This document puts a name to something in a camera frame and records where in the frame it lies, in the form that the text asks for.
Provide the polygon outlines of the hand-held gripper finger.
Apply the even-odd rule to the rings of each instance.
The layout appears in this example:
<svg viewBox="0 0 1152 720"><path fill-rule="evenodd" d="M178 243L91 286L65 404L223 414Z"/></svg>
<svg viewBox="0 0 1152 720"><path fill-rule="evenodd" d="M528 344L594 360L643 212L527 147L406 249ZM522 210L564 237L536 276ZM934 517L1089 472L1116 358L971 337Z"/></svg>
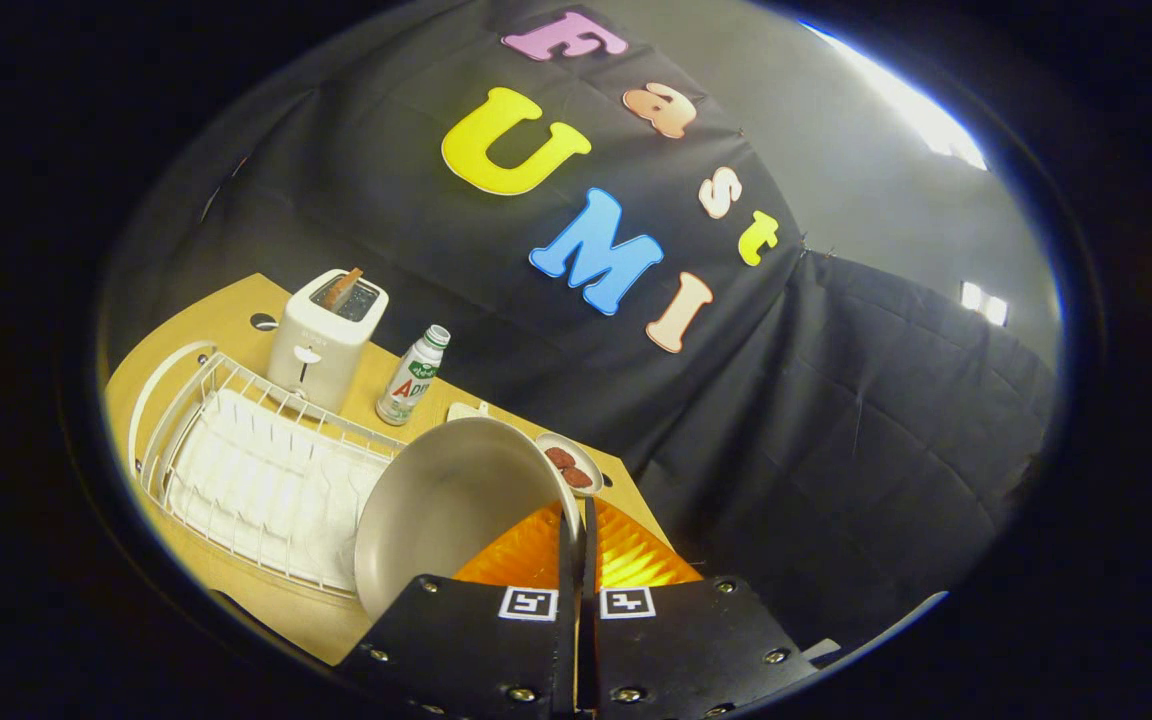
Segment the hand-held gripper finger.
<svg viewBox="0 0 1152 720"><path fill-rule="evenodd" d="M684 561L611 505L590 498L585 511L584 714L735 717L817 673L745 579L649 585Z"/></svg>
<svg viewBox="0 0 1152 720"><path fill-rule="evenodd" d="M335 676L399 717L575 715L582 541L566 516L543 550L556 588L412 575Z"/></svg>

